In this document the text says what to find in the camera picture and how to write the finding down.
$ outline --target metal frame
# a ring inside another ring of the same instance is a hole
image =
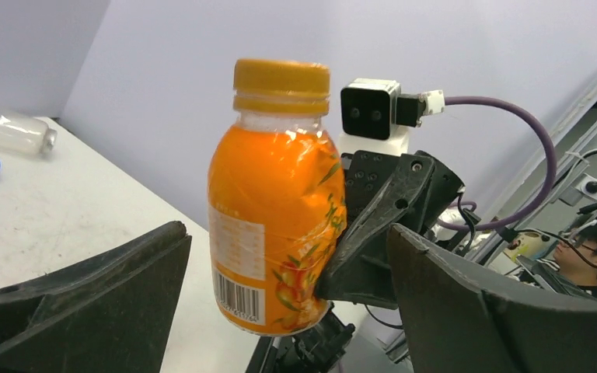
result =
[[[597,121],[589,128],[589,130],[587,130],[587,132],[585,132],[585,134],[582,137],[578,139],[578,141],[575,142],[575,144],[568,150],[568,152],[582,154],[595,148],[597,148]],[[571,154],[565,154],[557,165],[557,178],[559,179],[562,175],[564,175],[564,173],[568,169],[570,169],[577,162],[577,160],[578,158],[576,156]],[[577,176],[578,175],[571,175],[571,180],[575,180]],[[520,208],[526,206],[539,193],[540,188],[541,185],[535,186],[532,189],[532,193],[523,201]],[[523,218],[521,221],[515,223],[513,227],[525,227],[525,225],[529,224],[548,205],[548,203],[542,204],[531,214]],[[493,260],[501,253],[501,250],[498,249],[501,246],[501,244],[502,239],[500,238],[499,234],[493,233],[493,235],[491,235],[478,250],[470,252],[466,256],[466,258],[473,262],[479,263],[484,257],[487,256],[489,252],[493,251],[493,254],[491,255],[490,259],[486,262],[486,265],[488,265],[489,263],[493,262]]]

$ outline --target orange liquid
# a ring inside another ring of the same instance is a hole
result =
[[[235,125],[208,175],[215,293],[223,315],[256,334],[284,336],[327,311],[317,278],[346,225],[344,173],[327,133]]]

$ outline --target orange juice bottle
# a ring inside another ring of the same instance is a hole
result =
[[[315,283],[346,225],[340,156],[321,124],[330,72],[242,59],[234,88],[239,118],[208,175],[216,301],[244,330],[287,336],[325,315]]]

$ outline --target table surface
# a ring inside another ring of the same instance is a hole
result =
[[[220,314],[211,288],[208,233],[79,139],[58,131],[48,159],[0,152],[0,288],[42,276],[126,243],[168,221],[193,236],[163,373],[245,369],[257,337]],[[336,302],[360,326],[360,305]]]

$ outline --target gray wall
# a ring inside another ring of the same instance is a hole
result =
[[[113,0],[61,122],[204,225],[207,169],[236,117],[240,57],[328,64],[334,135],[337,92],[357,77],[396,79],[404,92],[499,97],[561,133],[561,117],[597,81],[597,2]],[[426,118],[410,147],[455,170],[484,214],[539,161],[530,129],[492,109]]]
[[[590,111],[581,122],[576,125],[564,139],[557,146],[559,156],[568,150],[597,120],[597,110]],[[587,173],[591,176],[597,177],[597,155],[589,159],[590,166],[587,168]],[[503,207],[501,216],[504,217],[515,211],[519,204],[524,201],[532,189],[543,180],[543,165],[539,166],[534,174],[532,174],[526,182],[518,189],[516,194],[511,197],[509,202]],[[575,207],[567,206],[558,201],[546,207],[541,214],[539,214],[529,224],[533,228],[541,228],[549,232],[558,232],[565,228],[577,216],[578,209],[589,204],[588,200],[581,201]]]
[[[0,104],[57,117],[109,0],[0,0]]]

